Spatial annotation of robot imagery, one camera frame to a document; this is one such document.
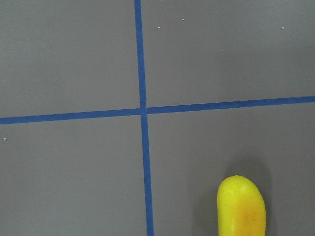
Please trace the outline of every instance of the yellow fruit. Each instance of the yellow fruit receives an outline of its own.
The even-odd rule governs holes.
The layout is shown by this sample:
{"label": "yellow fruit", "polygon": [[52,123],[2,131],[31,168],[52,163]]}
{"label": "yellow fruit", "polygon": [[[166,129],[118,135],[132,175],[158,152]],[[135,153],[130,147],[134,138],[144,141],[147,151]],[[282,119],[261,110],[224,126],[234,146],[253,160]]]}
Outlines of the yellow fruit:
{"label": "yellow fruit", "polygon": [[249,179],[226,178],[217,196],[219,236],[265,236],[264,200]]}

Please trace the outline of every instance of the gray surface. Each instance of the gray surface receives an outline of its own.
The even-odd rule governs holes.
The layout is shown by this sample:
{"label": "gray surface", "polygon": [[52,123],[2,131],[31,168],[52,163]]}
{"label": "gray surface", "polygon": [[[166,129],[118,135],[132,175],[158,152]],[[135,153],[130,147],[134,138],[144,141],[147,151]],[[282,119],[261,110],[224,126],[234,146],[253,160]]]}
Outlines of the gray surface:
{"label": "gray surface", "polygon": [[0,135],[1,236],[146,234],[140,117],[1,125]]}
{"label": "gray surface", "polygon": [[156,236],[217,235],[216,194],[244,174],[267,236],[314,235],[315,104],[149,115]]}
{"label": "gray surface", "polygon": [[133,1],[0,2],[1,117],[139,107]]}
{"label": "gray surface", "polygon": [[148,106],[315,93],[313,0],[145,0],[142,8]]}

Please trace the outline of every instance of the blue grid line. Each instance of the blue grid line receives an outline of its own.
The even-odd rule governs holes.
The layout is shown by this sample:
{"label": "blue grid line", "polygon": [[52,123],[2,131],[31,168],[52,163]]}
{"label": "blue grid line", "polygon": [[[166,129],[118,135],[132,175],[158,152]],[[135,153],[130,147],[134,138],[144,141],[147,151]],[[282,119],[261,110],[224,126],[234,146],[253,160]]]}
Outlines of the blue grid line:
{"label": "blue grid line", "polygon": [[38,115],[38,116],[25,116],[25,117],[5,117],[0,118],[0,124],[19,124],[30,122],[44,122],[56,120],[69,120],[69,119],[88,119],[88,118],[102,118],[102,117],[121,117],[121,116],[134,116],[139,115],[140,109],[121,109],[121,110],[108,110],[108,111],[93,111],[93,112],[76,112],[76,113],[63,113],[51,115]]}
{"label": "blue grid line", "polygon": [[150,107],[150,108],[147,108],[147,113],[159,114],[159,113],[174,113],[174,112],[191,112],[191,111],[231,109],[231,108],[241,108],[241,107],[259,107],[259,106],[299,104],[299,103],[310,103],[310,102],[315,102],[315,96],[287,97],[287,98],[234,101],[234,102],[217,102],[217,103],[164,106],[164,107]]}
{"label": "blue grid line", "polygon": [[154,236],[150,152],[149,152],[149,129],[148,129],[148,117],[147,117],[147,105],[146,105],[147,95],[146,95],[142,17],[141,17],[141,0],[134,0],[134,11],[135,11],[137,56],[138,56],[140,116],[141,116],[147,236]]}

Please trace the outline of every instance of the vertical blue line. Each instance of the vertical blue line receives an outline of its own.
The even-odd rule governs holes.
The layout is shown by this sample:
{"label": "vertical blue line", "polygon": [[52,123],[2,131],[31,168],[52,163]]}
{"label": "vertical blue line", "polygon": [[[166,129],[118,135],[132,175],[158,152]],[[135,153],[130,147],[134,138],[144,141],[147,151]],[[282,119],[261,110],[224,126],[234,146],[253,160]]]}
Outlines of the vertical blue line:
{"label": "vertical blue line", "polygon": [[143,34],[141,18],[141,0],[134,0],[136,37],[137,37],[137,56],[139,74],[139,95],[140,95],[140,116],[142,134],[142,153],[143,153],[143,172],[144,172],[144,191],[146,204],[147,236],[154,236],[153,229],[153,207],[151,191],[151,171],[150,171],[150,152],[149,152],[149,131],[146,107],[146,80],[143,51]]}

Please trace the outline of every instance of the blue line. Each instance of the blue line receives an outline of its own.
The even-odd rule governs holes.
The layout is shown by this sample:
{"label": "blue line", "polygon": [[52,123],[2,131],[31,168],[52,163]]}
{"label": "blue line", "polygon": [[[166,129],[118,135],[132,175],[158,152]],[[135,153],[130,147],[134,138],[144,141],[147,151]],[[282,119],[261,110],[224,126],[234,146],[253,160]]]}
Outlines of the blue line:
{"label": "blue line", "polygon": [[69,119],[88,119],[88,118],[102,118],[102,117],[121,117],[139,115],[140,109],[122,109],[122,110],[109,110],[109,111],[94,111],[94,112],[77,112],[77,113],[64,113],[52,115],[38,115],[26,117],[6,117],[0,118],[0,124],[18,124],[29,122],[44,122],[56,120],[69,120]]}
{"label": "blue line", "polygon": [[165,107],[150,107],[150,108],[147,108],[147,114],[191,112],[191,111],[272,106],[272,105],[298,104],[298,103],[310,103],[310,102],[315,102],[315,96],[274,98],[274,99],[235,101],[235,102],[204,103],[204,104],[191,104],[191,105],[178,105],[178,106],[165,106]]}
{"label": "blue line", "polygon": [[148,131],[147,108],[146,108],[147,95],[146,95],[143,33],[142,33],[142,19],[141,19],[141,0],[134,0],[134,12],[135,12],[136,37],[137,37],[137,56],[138,56],[139,95],[140,95],[140,115],[141,115],[147,236],[154,236],[150,152],[149,152],[149,131]]}

